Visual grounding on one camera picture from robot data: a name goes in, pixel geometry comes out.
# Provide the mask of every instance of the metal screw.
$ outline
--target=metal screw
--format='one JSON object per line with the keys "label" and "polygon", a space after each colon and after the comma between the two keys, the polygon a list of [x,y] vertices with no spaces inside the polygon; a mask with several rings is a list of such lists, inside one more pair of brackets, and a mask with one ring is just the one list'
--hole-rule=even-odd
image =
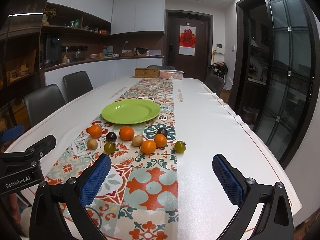
{"label": "metal screw", "polygon": [[251,185],[256,183],[256,181],[253,178],[247,178],[247,182]]}
{"label": "metal screw", "polygon": [[282,182],[279,182],[279,181],[278,181],[276,184],[277,184],[277,186],[278,186],[279,188],[283,188],[283,187],[284,187],[284,185],[283,185]]}
{"label": "metal screw", "polygon": [[44,187],[45,185],[47,185],[47,182],[46,182],[46,181],[41,181],[41,182],[39,183],[39,186],[40,186],[40,187]]}
{"label": "metal screw", "polygon": [[76,181],[77,181],[76,177],[71,177],[70,179],[68,179],[69,184],[74,184]]}

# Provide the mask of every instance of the white plastic basket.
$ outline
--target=white plastic basket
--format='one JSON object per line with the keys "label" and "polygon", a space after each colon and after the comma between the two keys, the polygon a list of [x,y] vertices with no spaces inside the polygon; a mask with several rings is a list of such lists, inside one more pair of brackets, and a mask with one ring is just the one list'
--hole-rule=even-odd
{"label": "white plastic basket", "polygon": [[160,70],[160,77],[163,79],[182,79],[183,74],[184,72],[179,70]]}

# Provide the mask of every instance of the white tablecloth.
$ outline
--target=white tablecloth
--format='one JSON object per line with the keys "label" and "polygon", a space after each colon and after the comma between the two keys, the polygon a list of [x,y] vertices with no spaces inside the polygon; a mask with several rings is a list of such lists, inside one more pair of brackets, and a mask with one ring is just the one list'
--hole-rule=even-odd
{"label": "white tablecloth", "polygon": [[[17,139],[7,152],[24,151],[45,136],[57,139],[54,150],[41,159],[46,175],[79,132],[102,109],[140,78],[122,77],[103,85],[51,114]],[[241,118],[202,82],[183,78],[173,81],[176,139],[187,144],[178,156],[179,240],[216,239],[237,206],[230,203],[212,171],[212,158],[222,153],[247,178],[260,184],[284,183],[292,215],[302,207],[288,177],[265,144]],[[32,203],[37,186],[23,190]],[[259,218],[259,204],[242,239],[248,239]]]}

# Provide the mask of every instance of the brown door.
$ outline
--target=brown door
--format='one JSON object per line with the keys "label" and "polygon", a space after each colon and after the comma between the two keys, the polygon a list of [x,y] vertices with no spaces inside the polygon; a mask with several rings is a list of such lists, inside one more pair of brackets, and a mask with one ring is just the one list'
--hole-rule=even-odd
{"label": "brown door", "polygon": [[[180,26],[196,28],[194,56],[179,54]],[[196,78],[204,81],[207,73],[209,21],[185,17],[169,16],[167,38],[167,65],[174,66],[176,70],[184,71],[183,77]]]}

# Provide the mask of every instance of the black chair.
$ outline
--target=black chair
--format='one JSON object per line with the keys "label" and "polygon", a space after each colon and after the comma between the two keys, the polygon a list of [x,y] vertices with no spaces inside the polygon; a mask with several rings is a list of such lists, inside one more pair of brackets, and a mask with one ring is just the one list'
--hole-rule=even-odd
{"label": "black chair", "polygon": [[93,90],[91,81],[86,71],[79,71],[63,77],[67,89],[68,101],[72,101],[85,93]]}
{"label": "black chair", "polygon": [[32,127],[66,104],[57,84],[51,84],[26,95],[24,102]]}
{"label": "black chair", "polygon": [[148,68],[158,68],[160,70],[165,70],[165,69],[174,70],[174,66],[156,66],[156,65],[151,65],[151,66],[148,66]]}
{"label": "black chair", "polygon": [[217,96],[220,96],[220,93],[226,84],[226,81],[218,77],[216,75],[210,74],[207,76],[207,79],[204,81],[204,84],[210,88],[210,90],[217,94]]}

